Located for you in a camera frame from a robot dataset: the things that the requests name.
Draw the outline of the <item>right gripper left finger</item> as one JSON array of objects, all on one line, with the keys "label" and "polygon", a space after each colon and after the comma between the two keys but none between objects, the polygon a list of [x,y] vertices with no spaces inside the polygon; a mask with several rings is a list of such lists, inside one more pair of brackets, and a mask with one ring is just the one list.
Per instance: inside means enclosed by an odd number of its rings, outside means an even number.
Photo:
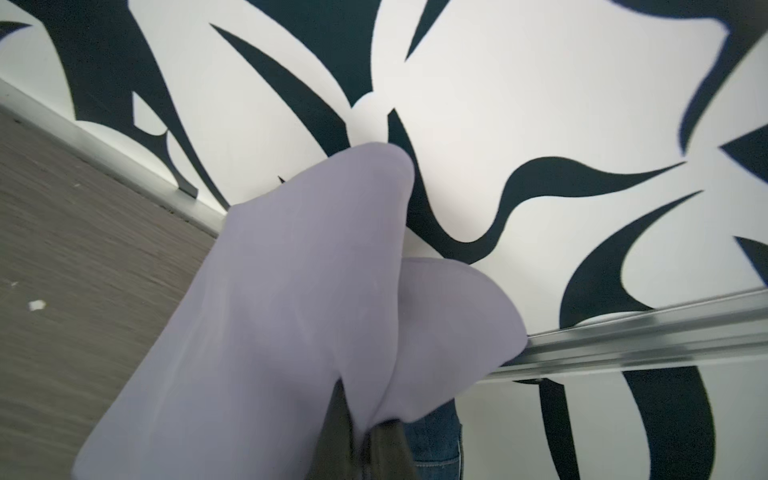
[{"label": "right gripper left finger", "polygon": [[353,422],[344,385],[338,380],[325,414],[306,480],[356,478]]}]

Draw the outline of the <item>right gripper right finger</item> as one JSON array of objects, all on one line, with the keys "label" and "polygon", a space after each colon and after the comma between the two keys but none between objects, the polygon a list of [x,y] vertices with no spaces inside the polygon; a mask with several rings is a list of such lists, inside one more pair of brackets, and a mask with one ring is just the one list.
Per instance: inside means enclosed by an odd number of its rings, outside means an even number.
[{"label": "right gripper right finger", "polygon": [[404,424],[389,420],[373,427],[361,450],[361,474],[365,480],[417,480],[419,474],[408,445]]}]

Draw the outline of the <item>lavender grey skirt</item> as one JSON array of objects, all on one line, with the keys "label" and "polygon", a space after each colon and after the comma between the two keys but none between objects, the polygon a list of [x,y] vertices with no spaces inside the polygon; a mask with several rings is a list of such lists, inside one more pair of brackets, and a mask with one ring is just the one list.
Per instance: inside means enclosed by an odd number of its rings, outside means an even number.
[{"label": "lavender grey skirt", "polygon": [[76,457],[76,479],[301,479],[336,386],[359,445],[527,343],[508,296],[407,258],[409,155],[346,149],[232,207],[189,290]]}]

